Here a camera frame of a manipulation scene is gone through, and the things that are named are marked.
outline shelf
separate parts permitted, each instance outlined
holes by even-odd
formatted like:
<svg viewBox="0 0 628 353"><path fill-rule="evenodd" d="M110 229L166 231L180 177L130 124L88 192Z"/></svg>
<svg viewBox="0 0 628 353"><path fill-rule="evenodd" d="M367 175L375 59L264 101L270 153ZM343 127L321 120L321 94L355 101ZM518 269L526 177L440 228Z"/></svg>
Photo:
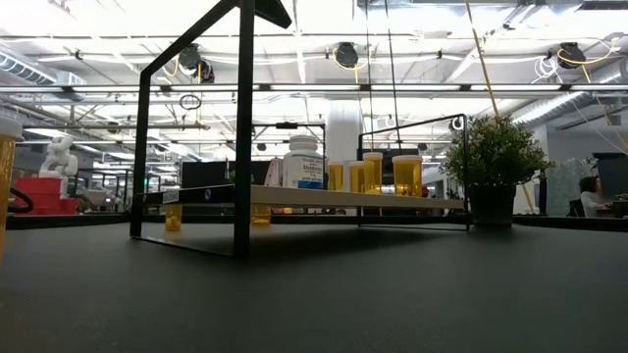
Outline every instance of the shelf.
<svg viewBox="0 0 628 353"><path fill-rule="evenodd" d="M140 194L144 205L204 204L227 206L234 203L233 185L196 187L189 189ZM251 204L297 207L399 207L431 209L464 209L461 200L424 197L364 194L328 190L296 189L251 185Z"/></svg>

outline person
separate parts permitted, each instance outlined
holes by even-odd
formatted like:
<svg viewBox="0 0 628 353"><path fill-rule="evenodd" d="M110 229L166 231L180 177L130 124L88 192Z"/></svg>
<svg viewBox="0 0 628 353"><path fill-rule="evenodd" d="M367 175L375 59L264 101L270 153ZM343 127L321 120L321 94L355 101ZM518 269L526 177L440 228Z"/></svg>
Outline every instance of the person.
<svg viewBox="0 0 628 353"><path fill-rule="evenodd" d="M598 210L607 207L602 202L602 187L600 186L600 178L597 176L587 176L580 180L580 201L585 210L585 217L596 217Z"/></svg>

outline white medicine bottle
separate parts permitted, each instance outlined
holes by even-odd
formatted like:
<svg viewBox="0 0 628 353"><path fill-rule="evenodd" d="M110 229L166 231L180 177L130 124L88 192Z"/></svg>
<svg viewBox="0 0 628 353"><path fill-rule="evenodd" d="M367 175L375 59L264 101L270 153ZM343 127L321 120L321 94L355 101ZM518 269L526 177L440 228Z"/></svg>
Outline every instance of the white medicine bottle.
<svg viewBox="0 0 628 353"><path fill-rule="evenodd" d="M290 138L290 151L284 156L284 187L323 189L325 163L316 153L316 137L299 135Z"/></svg>

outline ceiling light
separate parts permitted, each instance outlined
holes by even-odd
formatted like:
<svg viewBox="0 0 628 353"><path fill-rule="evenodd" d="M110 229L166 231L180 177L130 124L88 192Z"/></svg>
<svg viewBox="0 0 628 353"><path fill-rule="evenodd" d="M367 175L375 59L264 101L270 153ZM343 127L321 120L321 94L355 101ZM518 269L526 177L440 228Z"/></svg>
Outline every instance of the ceiling light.
<svg viewBox="0 0 628 353"><path fill-rule="evenodd" d="M628 90L628 84L574 84L571 90Z"/></svg>
<svg viewBox="0 0 628 353"><path fill-rule="evenodd" d="M558 90L560 84L494 84L491 86L493 91L540 91L540 90ZM474 84L471 90L486 91L489 88L485 84Z"/></svg>
<svg viewBox="0 0 628 353"><path fill-rule="evenodd" d="M107 152L108 155L120 159L133 160L135 159L135 155L132 153L122 153L122 152Z"/></svg>
<svg viewBox="0 0 628 353"><path fill-rule="evenodd" d="M237 92L236 84L179 84L170 88L175 92ZM253 90L259 90L259 85L253 85Z"/></svg>
<svg viewBox="0 0 628 353"><path fill-rule="evenodd" d="M82 146L82 145L78 145L77 148L80 148L83 151L87 151L87 152L92 152L92 153L102 153L101 151L93 148L93 147L89 147L89 146Z"/></svg>
<svg viewBox="0 0 628 353"><path fill-rule="evenodd" d="M170 80L169 80L167 77L165 77L165 76L157 76L157 79L159 79L159 80L163 80L163 81L165 81L165 82L166 82L166 83L168 83L168 84L173 84L173 82L172 82L172 81L170 81Z"/></svg>
<svg viewBox="0 0 628 353"><path fill-rule="evenodd" d="M459 84L374 84L371 89L378 91L455 91L460 89Z"/></svg>
<svg viewBox="0 0 628 353"><path fill-rule="evenodd" d="M156 168L164 172L176 172L177 171L177 168L175 167L156 167Z"/></svg>
<svg viewBox="0 0 628 353"><path fill-rule="evenodd" d="M272 84L275 91L358 91L359 84Z"/></svg>
<svg viewBox="0 0 628 353"><path fill-rule="evenodd" d="M48 136L48 137L64 137L67 136L66 133L63 133L59 130L55 130L55 129L47 129L47 128L27 128L25 129L26 132L31 132L31 133L36 133L42 136Z"/></svg>
<svg viewBox="0 0 628 353"><path fill-rule="evenodd" d="M93 168L103 170L129 170L131 166L112 166L107 163L94 162Z"/></svg>
<svg viewBox="0 0 628 353"><path fill-rule="evenodd" d="M75 144L82 144L82 145L116 144L116 141L75 141Z"/></svg>
<svg viewBox="0 0 628 353"><path fill-rule="evenodd" d="M0 87L0 93L58 93L63 88L55 86Z"/></svg>
<svg viewBox="0 0 628 353"><path fill-rule="evenodd" d="M87 92L139 92L139 86L73 86L78 93Z"/></svg>

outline white robot figure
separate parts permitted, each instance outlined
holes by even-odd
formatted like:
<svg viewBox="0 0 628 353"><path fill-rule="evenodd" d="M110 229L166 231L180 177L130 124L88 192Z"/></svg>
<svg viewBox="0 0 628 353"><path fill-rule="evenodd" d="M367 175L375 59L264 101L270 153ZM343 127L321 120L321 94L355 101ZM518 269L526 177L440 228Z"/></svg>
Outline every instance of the white robot figure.
<svg viewBox="0 0 628 353"><path fill-rule="evenodd" d="M70 147L74 141L71 137L54 137L48 145L46 160L39 169L39 177L58 177L61 182L61 197L65 197L68 191L68 177L73 177L79 170L79 160L70 154Z"/></svg>

